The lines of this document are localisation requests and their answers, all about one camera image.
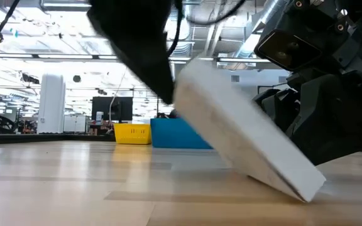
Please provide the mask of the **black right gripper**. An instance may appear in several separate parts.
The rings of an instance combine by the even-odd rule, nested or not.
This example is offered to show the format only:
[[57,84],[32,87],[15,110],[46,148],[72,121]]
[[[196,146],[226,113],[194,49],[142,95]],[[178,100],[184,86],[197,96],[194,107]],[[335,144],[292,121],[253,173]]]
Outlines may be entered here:
[[321,55],[291,73],[306,83],[289,138],[314,165],[362,151],[362,0],[290,4],[296,35]]

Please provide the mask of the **white card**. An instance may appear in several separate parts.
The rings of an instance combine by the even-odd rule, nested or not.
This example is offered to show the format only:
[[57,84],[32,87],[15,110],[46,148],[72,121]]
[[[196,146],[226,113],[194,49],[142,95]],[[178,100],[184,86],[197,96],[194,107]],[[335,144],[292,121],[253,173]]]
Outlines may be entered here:
[[174,105],[236,171],[309,203],[324,175],[254,103],[209,62],[193,59],[176,77]]

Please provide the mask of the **yellow plastic bin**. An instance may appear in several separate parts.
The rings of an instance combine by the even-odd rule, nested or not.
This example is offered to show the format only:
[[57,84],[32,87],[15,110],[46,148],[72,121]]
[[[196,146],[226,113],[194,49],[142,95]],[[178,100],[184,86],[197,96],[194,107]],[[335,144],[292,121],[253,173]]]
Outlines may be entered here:
[[114,124],[115,139],[118,144],[151,144],[149,124]]

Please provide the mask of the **large teal plastic bin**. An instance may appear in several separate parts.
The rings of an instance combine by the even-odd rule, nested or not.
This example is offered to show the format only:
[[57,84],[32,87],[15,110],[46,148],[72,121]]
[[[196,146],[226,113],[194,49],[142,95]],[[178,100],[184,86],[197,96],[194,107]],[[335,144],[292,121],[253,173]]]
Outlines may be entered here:
[[150,126],[154,148],[212,149],[182,118],[154,118]]

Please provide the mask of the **black computer monitor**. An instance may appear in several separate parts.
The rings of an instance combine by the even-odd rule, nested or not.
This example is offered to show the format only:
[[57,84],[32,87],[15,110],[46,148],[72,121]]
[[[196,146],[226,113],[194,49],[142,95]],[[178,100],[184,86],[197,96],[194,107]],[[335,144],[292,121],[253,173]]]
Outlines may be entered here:
[[103,112],[102,119],[108,121],[131,121],[133,118],[132,97],[93,97],[92,119],[96,120],[97,112]]

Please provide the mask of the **overhead light bar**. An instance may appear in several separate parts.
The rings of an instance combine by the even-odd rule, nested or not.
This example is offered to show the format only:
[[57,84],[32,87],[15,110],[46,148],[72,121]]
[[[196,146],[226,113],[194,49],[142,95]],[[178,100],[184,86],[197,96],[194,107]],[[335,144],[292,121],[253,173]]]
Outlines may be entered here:
[[[57,59],[57,60],[118,60],[115,55],[54,55],[54,54],[25,54],[25,53],[0,53],[0,58],[14,59]],[[269,63],[269,60],[261,58],[213,58],[198,57],[204,61],[216,61],[225,63]]]

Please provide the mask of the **white square pillar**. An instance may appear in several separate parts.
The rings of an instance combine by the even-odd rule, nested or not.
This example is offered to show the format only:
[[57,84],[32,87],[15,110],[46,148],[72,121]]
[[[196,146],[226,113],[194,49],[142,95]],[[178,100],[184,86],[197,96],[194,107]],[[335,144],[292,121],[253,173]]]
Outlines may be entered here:
[[38,110],[38,134],[63,133],[65,112],[65,80],[63,75],[42,76]]

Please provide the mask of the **silver ventilation duct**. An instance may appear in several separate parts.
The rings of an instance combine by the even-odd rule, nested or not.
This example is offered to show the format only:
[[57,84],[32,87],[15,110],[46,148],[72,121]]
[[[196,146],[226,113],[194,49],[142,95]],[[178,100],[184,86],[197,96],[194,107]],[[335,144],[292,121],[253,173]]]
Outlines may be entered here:
[[248,58],[259,42],[265,25],[275,12],[282,6],[284,0],[266,0],[264,8],[248,17],[244,28],[244,41],[240,48],[234,53],[235,58]]

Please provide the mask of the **black aluminium table frame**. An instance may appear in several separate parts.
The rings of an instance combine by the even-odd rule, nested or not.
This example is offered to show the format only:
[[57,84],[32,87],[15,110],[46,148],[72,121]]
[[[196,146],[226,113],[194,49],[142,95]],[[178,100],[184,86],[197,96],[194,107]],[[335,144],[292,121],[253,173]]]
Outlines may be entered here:
[[111,141],[113,135],[87,136],[76,134],[0,134],[0,144],[37,143],[48,141]]

